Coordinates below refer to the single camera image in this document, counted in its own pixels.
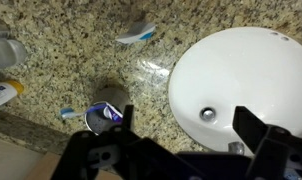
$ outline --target bathroom counter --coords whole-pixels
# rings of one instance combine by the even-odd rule
[[[119,87],[135,105],[134,131],[172,152],[207,150],[179,127],[168,102],[170,72],[188,48],[239,26],[272,28],[302,43],[302,0],[0,0],[0,19],[29,54],[24,64],[0,70],[0,80],[25,86],[0,110],[72,134],[86,129],[83,118],[63,122],[59,110],[83,111],[99,89]],[[143,20],[157,25],[151,39],[132,45],[115,41]]]

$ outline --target white sink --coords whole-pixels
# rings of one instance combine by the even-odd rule
[[[212,34],[177,63],[169,100],[184,131],[213,150],[228,151],[230,142],[241,142],[232,129],[236,106],[302,137],[302,46],[264,28]],[[215,117],[200,118],[204,108],[213,109]],[[252,154],[247,147],[245,154]]]

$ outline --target black object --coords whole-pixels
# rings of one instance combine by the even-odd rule
[[[126,106],[122,125],[96,136],[75,133],[52,179],[94,179],[112,165],[125,180],[148,179],[284,179],[285,168],[302,177],[302,139],[277,126],[265,125],[245,107],[235,110],[233,128],[255,154],[251,159],[230,153],[171,154],[149,138],[131,132],[133,106]]]

